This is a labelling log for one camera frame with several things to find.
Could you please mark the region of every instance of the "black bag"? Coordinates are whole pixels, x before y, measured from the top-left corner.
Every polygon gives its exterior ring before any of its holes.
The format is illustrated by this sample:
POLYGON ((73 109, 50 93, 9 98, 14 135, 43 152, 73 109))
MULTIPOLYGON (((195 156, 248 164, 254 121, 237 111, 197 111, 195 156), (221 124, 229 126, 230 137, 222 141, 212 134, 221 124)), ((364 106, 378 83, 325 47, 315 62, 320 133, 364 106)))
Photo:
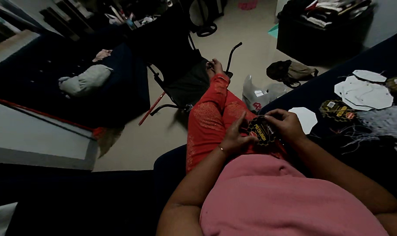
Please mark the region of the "black bag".
POLYGON ((266 73, 271 79, 283 82, 289 88, 294 89, 301 85, 299 81, 307 81, 316 77, 318 70, 298 62, 287 60, 272 63, 267 67, 266 73))

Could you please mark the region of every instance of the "pink shirt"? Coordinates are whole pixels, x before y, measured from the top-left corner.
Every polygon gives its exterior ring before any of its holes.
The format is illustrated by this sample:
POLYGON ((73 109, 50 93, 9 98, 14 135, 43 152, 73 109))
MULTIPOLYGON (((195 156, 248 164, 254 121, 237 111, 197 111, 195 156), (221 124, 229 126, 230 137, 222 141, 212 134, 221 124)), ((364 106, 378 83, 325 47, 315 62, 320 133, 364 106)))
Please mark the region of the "pink shirt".
POLYGON ((226 165, 203 204, 200 225, 209 236, 388 235, 346 190, 258 154, 226 165))

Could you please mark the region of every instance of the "person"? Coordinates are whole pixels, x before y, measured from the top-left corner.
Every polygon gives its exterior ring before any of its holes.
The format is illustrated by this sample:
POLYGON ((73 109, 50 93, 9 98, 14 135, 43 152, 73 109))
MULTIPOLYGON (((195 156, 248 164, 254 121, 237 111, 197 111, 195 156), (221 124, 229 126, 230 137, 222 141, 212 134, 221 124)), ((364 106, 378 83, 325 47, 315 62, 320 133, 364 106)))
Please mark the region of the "person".
POLYGON ((265 119, 314 179, 259 153, 241 128, 255 115, 227 90, 221 63, 210 66, 210 87, 189 115, 187 175, 157 235, 397 236, 397 199, 309 140, 296 114, 276 109, 265 119))

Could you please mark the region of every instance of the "red patterned pants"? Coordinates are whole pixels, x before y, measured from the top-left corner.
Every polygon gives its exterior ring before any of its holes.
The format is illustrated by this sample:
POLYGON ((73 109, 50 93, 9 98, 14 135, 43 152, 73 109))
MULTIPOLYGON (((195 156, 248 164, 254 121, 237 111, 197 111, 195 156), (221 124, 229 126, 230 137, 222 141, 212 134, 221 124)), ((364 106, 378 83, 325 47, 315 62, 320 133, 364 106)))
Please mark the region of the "red patterned pants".
MULTIPOLYGON (((187 137, 187 173, 219 145, 226 129, 247 111, 245 119, 255 117, 243 101, 227 90, 229 78, 217 74, 210 79, 210 87, 190 112, 187 137)), ((246 153, 254 153, 250 147, 246 153)))

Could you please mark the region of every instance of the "green paper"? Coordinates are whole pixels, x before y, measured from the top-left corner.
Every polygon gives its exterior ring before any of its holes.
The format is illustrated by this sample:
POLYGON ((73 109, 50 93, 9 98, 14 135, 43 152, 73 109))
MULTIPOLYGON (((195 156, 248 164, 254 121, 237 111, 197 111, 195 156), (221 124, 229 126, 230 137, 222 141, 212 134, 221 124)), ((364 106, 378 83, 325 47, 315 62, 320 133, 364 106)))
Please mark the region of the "green paper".
POLYGON ((279 34, 279 24, 276 24, 269 30, 269 35, 277 38, 277 35, 279 34))

